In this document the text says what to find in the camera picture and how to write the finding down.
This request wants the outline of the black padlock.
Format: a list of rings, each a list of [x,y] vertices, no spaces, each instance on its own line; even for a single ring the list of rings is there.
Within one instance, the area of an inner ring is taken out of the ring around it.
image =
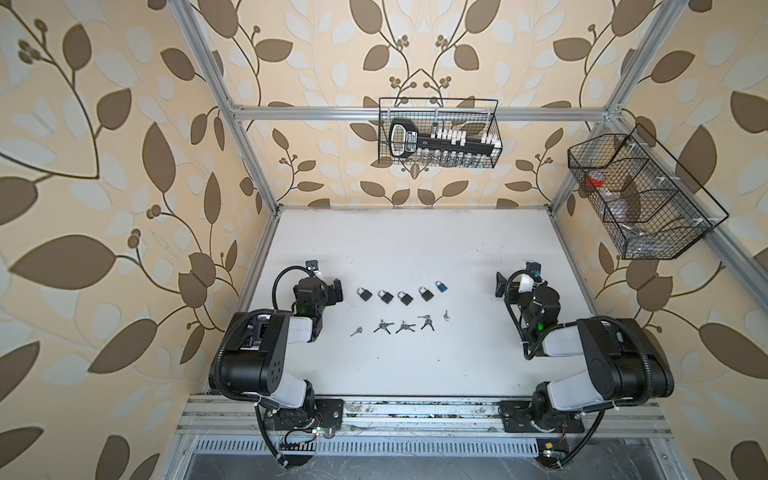
[[[385,290],[379,290],[378,296],[386,304],[389,304],[394,298],[394,296],[391,293]]]
[[[434,298],[434,294],[426,287],[420,287],[418,292],[425,302],[429,302]]]
[[[398,293],[398,298],[405,306],[409,306],[413,302],[413,297],[404,291]]]

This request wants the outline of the silver key bunch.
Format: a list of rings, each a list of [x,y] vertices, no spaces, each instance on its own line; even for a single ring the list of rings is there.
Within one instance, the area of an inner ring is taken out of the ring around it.
[[[389,328],[390,328],[391,326],[393,326],[393,325],[394,325],[394,323],[390,323],[390,322],[381,321],[381,322],[378,324],[377,328],[375,329],[375,332],[377,332],[377,331],[384,331],[384,332],[386,332],[387,334],[391,334],[391,332],[390,332]]]
[[[400,327],[397,330],[397,333],[401,333],[403,331],[414,332],[415,331],[415,325],[414,324],[408,324],[406,322],[402,322]]]
[[[423,325],[421,326],[421,330],[430,329],[431,331],[435,331],[432,318],[429,314],[421,315],[420,319],[423,320]]]

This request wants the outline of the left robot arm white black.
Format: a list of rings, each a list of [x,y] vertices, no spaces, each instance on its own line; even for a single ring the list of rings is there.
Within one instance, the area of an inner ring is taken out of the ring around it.
[[[287,372],[286,353],[291,344],[318,339],[324,310],[343,301],[342,285],[338,279],[323,280],[318,262],[309,260],[278,274],[273,301],[281,279],[291,271],[305,274],[293,287],[292,306],[235,313],[214,356],[209,384],[230,400],[260,406],[278,431],[310,430],[330,438],[342,425],[344,402],[318,400],[308,380]]]

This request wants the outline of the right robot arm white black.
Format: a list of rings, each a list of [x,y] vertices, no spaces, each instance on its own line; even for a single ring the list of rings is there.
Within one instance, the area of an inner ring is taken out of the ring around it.
[[[525,360],[585,362],[580,372],[539,383],[528,401],[501,402],[505,432],[581,433],[586,413],[642,406],[673,393],[667,361],[636,320],[598,315],[561,322],[560,295],[542,279],[538,263],[510,276],[498,273],[495,295],[511,317]]]

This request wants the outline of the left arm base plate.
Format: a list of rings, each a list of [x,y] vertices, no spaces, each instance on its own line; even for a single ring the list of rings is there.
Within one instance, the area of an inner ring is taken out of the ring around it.
[[[278,431],[317,427],[338,431],[343,423],[344,405],[340,398],[309,399],[298,409],[267,408],[266,419]]]

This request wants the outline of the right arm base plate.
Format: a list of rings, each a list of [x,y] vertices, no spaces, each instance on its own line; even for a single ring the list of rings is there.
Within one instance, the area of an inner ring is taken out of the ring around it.
[[[505,400],[498,413],[506,433],[561,434],[584,433],[582,420],[573,412],[555,410],[533,401]]]

